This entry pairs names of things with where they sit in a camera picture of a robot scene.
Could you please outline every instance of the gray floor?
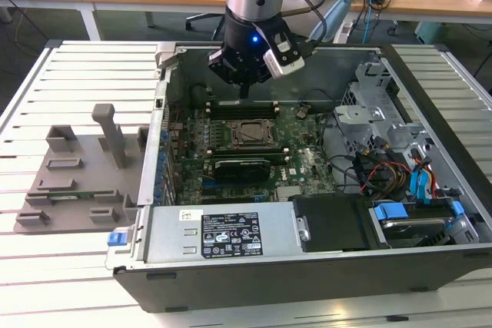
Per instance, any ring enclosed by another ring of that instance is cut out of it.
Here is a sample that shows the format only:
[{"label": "gray floor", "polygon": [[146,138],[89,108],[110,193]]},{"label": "gray floor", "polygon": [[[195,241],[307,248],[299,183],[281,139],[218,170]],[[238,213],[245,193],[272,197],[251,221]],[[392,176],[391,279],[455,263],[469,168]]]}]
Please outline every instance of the gray floor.
[{"label": "gray floor", "polygon": [[[77,11],[29,9],[28,17],[51,39],[88,40],[82,19]],[[147,28],[145,16],[138,12],[99,12],[101,29],[106,40],[179,40],[208,41],[218,23],[218,18],[198,21],[194,31],[185,31],[185,17],[181,13],[155,13],[155,28]],[[13,22],[0,23],[0,111],[3,111],[12,95],[22,83],[45,44],[45,40],[24,18],[19,25],[20,14],[14,12]],[[380,22],[374,30],[370,43],[417,44],[414,35],[416,24],[401,22],[394,36],[387,33],[393,22]],[[485,29],[487,26],[475,25]],[[21,50],[15,43],[15,32]],[[492,51],[489,40],[492,30],[466,29],[463,25],[447,25],[443,43],[472,73],[485,56]],[[364,33],[355,31],[351,43],[360,43]],[[492,59],[480,71],[477,79],[487,89],[492,88]]]}]

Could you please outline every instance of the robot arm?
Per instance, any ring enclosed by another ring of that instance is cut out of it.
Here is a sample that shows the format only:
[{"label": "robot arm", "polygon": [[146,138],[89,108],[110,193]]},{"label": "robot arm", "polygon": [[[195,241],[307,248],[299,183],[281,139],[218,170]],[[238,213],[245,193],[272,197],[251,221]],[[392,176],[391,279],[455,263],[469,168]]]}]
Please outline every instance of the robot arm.
[{"label": "robot arm", "polygon": [[[306,23],[313,23],[313,31],[320,23],[319,19],[314,23],[305,18],[309,14],[305,11],[305,0],[227,0],[224,44],[219,51],[209,55],[208,64],[227,83],[240,85],[240,98],[247,98],[249,86],[256,82],[265,82],[270,77],[280,78],[304,67],[306,53],[296,43],[291,29],[282,18],[283,4],[291,7],[285,13],[294,13],[292,19],[304,28]],[[296,6],[303,8],[304,14],[296,15],[292,11],[292,7]],[[337,22],[332,22],[331,28],[337,28],[341,21],[338,25],[334,23]],[[305,34],[302,30],[294,31]]]}]

